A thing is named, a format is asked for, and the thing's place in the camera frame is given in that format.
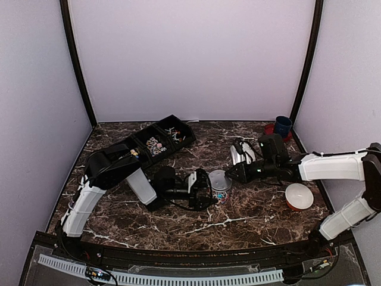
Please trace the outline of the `metal scoop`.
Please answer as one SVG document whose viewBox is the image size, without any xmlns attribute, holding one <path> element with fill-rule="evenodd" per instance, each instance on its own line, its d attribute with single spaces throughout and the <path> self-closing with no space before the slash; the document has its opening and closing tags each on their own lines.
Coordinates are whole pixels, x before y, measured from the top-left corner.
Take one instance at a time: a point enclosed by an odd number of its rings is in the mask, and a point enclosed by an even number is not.
<svg viewBox="0 0 381 286">
<path fill-rule="evenodd" d="M 248 143 L 244 142 L 241 145 L 241 147 L 242 147 L 242 152 L 239 153 L 234 145 L 230 146 L 230 154 L 232 157 L 233 165 L 236 165 L 242 162 L 251 164 L 253 161 L 256 161 L 254 149 L 250 147 Z"/>
</svg>

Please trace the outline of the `clear plastic cup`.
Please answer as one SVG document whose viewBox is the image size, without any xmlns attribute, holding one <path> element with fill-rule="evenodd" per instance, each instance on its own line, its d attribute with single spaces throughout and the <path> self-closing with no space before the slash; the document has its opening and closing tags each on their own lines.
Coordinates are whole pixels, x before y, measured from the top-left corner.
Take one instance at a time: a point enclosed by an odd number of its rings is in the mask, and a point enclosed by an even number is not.
<svg viewBox="0 0 381 286">
<path fill-rule="evenodd" d="M 227 191 L 216 191 L 213 190 L 213 197 L 218 201 L 219 204 L 225 204 L 228 202 L 231 195 L 231 190 Z"/>
</svg>

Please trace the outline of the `clear plastic lid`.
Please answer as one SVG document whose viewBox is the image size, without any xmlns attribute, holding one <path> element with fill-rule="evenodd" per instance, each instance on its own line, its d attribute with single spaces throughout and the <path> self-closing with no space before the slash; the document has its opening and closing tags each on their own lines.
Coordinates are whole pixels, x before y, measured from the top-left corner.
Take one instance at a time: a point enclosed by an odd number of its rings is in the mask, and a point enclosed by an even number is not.
<svg viewBox="0 0 381 286">
<path fill-rule="evenodd" d="M 223 170 L 214 170 L 208 174 L 212 190 L 215 192 L 225 192 L 231 189 L 232 180 L 226 176 Z"/>
</svg>

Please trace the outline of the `black three-compartment candy tray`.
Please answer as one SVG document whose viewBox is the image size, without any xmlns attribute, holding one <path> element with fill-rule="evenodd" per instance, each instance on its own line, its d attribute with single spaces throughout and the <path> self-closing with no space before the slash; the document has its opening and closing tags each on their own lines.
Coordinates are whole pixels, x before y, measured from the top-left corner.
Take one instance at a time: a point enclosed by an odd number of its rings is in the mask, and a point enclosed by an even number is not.
<svg viewBox="0 0 381 286">
<path fill-rule="evenodd" d="M 143 170 L 159 163 L 196 140 L 192 128 L 170 115 L 122 140 Z"/>
</svg>

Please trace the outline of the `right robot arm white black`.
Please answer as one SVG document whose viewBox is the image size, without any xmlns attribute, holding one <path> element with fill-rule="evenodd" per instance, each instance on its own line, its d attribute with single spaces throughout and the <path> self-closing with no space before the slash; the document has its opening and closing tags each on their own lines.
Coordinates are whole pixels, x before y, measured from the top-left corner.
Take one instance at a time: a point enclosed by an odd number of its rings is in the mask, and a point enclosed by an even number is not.
<svg viewBox="0 0 381 286">
<path fill-rule="evenodd" d="M 290 157 L 284 147 L 260 145 L 263 157 L 251 163 L 236 163 L 227 177 L 242 184 L 262 178 L 288 182 L 316 180 L 363 181 L 365 190 L 339 211 L 325 218 L 304 245 L 304 254 L 315 259 L 327 248 L 327 241 L 380 213 L 380 144 L 343 153 L 305 153 Z"/>
</svg>

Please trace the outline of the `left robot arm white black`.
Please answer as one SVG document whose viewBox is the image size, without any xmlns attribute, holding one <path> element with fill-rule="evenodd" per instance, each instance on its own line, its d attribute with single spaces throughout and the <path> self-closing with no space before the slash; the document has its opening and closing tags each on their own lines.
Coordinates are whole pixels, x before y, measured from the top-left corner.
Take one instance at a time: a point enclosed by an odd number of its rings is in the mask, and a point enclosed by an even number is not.
<svg viewBox="0 0 381 286">
<path fill-rule="evenodd" d="M 84 255 L 83 245 L 74 238 L 82 236 L 86 221 L 98 201 L 109 189 L 122 182 L 127 182 L 150 212 L 167 204 L 176 206 L 179 200 L 188 202 L 185 210 L 190 212 L 204 211 L 218 202 L 212 194 L 211 179 L 204 169 L 196 169 L 182 179 L 173 167 L 164 166 L 153 179 L 148 179 L 142 163 L 127 145 L 117 144 L 95 151 L 88 157 L 79 187 L 55 227 L 58 235 L 66 237 L 60 249 L 71 260 L 78 260 Z"/>
</svg>

